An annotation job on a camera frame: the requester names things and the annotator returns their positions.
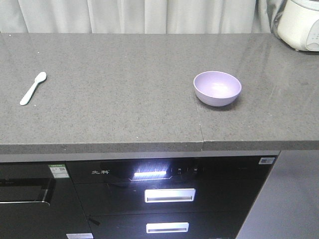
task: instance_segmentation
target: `plastic spoon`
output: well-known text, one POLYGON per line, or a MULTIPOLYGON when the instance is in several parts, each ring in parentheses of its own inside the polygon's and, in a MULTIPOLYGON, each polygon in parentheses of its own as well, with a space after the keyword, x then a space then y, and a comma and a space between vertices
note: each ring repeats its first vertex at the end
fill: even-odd
POLYGON ((33 85, 30 87, 28 92, 23 96, 22 100, 20 101, 20 105, 25 106, 26 104, 29 103, 29 100, 31 99, 34 93, 35 88, 37 87, 39 83, 41 83, 42 81, 45 81, 45 79, 46 79, 46 73, 44 71, 40 72, 35 77, 33 85))

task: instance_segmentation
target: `dishwasher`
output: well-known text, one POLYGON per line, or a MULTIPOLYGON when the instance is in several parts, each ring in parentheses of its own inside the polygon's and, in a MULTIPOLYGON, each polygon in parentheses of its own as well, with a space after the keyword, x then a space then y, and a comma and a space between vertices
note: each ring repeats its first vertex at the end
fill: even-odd
POLYGON ((275 155, 67 161, 95 239, 235 239, 275 155))
POLYGON ((0 164, 0 239, 92 239, 65 164, 0 164))

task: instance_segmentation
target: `white curtain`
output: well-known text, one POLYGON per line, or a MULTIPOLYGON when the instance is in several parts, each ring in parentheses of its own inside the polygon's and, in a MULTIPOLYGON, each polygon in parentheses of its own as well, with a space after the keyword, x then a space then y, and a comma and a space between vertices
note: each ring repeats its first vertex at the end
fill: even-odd
POLYGON ((0 32, 270 32, 285 0, 0 0, 0 32))

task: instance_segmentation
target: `bowl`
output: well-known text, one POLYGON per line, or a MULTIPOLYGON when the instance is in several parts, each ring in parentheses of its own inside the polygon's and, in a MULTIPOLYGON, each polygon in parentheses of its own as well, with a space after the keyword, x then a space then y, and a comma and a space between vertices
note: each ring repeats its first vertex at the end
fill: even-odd
POLYGON ((220 71, 206 71, 194 78, 197 97, 210 106, 232 103, 241 92, 241 84, 232 75, 220 71))

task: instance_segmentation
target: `sticker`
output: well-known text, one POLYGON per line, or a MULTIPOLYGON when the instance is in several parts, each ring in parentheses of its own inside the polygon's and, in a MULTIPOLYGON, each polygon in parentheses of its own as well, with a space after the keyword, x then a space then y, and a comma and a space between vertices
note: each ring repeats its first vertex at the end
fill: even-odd
POLYGON ((93 239, 92 233, 70 233, 66 236, 68 239, 93 239))
POLYGON ((259 164, 273 164, 274 161, 274 157, 263 157, 260 159, 259 164))
POLYGON ((49 168, 54 178, 69 178, 68 171, 66 170, 65 164, 51 164, 49 168))

